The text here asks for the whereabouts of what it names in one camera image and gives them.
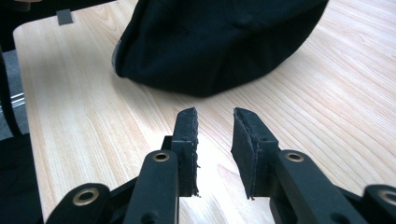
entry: gray floor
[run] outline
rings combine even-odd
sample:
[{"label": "gray floor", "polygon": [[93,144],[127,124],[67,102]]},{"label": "gray floor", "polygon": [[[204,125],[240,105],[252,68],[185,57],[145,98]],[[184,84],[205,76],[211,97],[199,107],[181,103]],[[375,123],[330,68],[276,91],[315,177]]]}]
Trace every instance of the gray floor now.
[{"label": "gray floor", "polygon": [[[11,91],[11,96],[23,92],[21,85],[21,72],[18,65],[18,57],[15,50],[4,52],[4,60],[7,67],[8,83]],[[27,124],[25,105],[19,105],[14,107],[15,116],[17,118],[18,125],[23,133],[29,132]],[[0,140],[11,137],[12,134],[9,131],[4,115],[0,112]]]}]

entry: wooden table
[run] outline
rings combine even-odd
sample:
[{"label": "wooden table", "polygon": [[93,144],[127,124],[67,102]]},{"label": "wooden table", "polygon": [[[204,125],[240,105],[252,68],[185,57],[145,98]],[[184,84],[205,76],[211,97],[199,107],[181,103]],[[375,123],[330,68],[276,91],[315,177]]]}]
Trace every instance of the wooden table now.
[{"label": "wooden table", "polygon": [[230,153],[233,109],[256,112],[281,148],[301,150],[335,184],[362,194],[396,186],[396,5],[332,0],[307,41],[274,72],[194,98],[119,78],[111,54],[134,11],[119,0],[26,23],[14,33],[44,217],[71,189],[111,189],[139,174],[172,134],[177,112],[199,115],[198,186],[180,223],[271,223],[268,200],[248,201]]}]

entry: wood grain surface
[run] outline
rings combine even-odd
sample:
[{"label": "wood grain surface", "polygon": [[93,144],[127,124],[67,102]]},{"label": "wood grain surface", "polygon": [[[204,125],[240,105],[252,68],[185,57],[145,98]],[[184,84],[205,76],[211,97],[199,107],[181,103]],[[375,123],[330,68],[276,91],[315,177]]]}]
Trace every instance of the wood grain surface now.
[{"label": "wood grain surface", "polygon": [[44,217],[71,189],[111,189],[139,174],[172,134],[177,112],[199,116],[201,198],[180,223],[272,223],[269,201],[246,198],[231,155],[233,109],[256,112],[281,148],[309,155],[337,186],[396,186],[396,3],[332,0],[311,36],[271,74],[209,98],[124,78],[111,54],[136,1],[26,23],[14,37]]}]

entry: screw hole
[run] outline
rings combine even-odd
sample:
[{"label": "screw hole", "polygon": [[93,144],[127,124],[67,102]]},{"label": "screw hole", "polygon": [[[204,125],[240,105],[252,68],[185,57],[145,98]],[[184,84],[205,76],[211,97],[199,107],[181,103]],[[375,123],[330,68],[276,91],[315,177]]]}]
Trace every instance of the screw hole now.
[{"label": "screw hole", "polygon": [[286,154],[286,158],[289,161],[297,161],[297,162],[304,160],[304,157],[302,157],[301,155],[299,155],[297,153],[293,153],[293,152]]},{"label": "screw hole", "polygon": [[83,189],[77,193],[73,198],[73,204],[76,206],[83,206],[93,203],[99,196],[97,188]]},{"label": "screw hole", "polygon": [[158,215],[154,212],[147,212],[140,218],[142,224],[155,224],[158,221]]},{"label": "screw hole", "polygon": [[349,224],[349,220],[347,219],[347,217],[345,217],[344,215],[341,215],[339,213],[332,213],[330,215],[330,218],[332,219],[332,221],[334,223],[338,223],[338,224]]},{"label": "screw hole", "polygon": [[169,160],[169,154],[161,152],[161,153],[155,154],[153,156],[153,159],[155,161],[167,161],[167,160]]},{"label": "screw hole", "polygon": [[378,192],[378,195],[385,202],[396,206],[396,192],[382,189]]}]

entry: black fabric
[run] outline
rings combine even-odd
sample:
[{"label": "black fabric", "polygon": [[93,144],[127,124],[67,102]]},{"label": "black fabric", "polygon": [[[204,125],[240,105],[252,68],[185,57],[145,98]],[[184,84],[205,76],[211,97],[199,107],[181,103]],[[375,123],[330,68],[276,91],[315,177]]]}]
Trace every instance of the black fabric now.
[{"label": "black fabric", "polygon": [[0,223],[42,223],[30,135],[0,141]]},{"label": "black fabric", "polygon": [[271,72],[308,38],[327,0],[140,0],[113,54],[120,77],[208,96]]}]

